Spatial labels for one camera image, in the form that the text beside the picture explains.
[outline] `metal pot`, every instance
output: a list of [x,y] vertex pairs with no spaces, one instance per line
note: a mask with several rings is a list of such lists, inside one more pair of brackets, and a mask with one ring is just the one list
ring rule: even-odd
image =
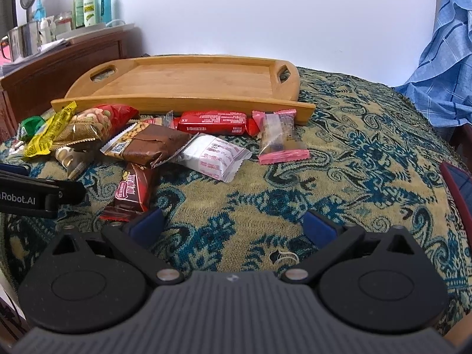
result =
[[[41,52],[39,30],[39,21],[31,21],[10,30],[0,43],[3,58],[13,62]],[[3,53],[4,43],[10,45],[10,58]]]

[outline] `blue plaid cloth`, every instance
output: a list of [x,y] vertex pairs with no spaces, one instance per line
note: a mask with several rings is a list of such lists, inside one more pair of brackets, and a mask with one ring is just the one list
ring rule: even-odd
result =
[[472,0],[442,0],[418,69],[396,90],[434,127],[472,123]]

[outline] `yellow snack packet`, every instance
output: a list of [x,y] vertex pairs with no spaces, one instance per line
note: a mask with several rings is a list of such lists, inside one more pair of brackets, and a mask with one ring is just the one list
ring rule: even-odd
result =
[[64,130],[74,113],[77,104],[72,101],[51,117],[46,124],[33,136],[24,152],[25,158],[44,156],[51,152],[54,139]]

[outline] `brown wrapper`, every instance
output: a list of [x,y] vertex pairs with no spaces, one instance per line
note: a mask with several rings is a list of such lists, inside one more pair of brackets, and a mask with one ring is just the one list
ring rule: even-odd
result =
[[128,222],[148,211],[157,178],[157,169],[127,164],[115,191],[115,198],[102,211],[100,219]]
[[189,133],[139,121],[107,142],[101,152],[154,168],[176,156],[192,138]]

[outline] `white snack packet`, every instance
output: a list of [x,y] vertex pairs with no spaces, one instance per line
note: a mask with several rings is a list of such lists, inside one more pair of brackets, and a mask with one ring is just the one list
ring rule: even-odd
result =
[[216,180],[231,182],[242,162],[252,152],[221,138],[200,134],[176,157],[174,162]]

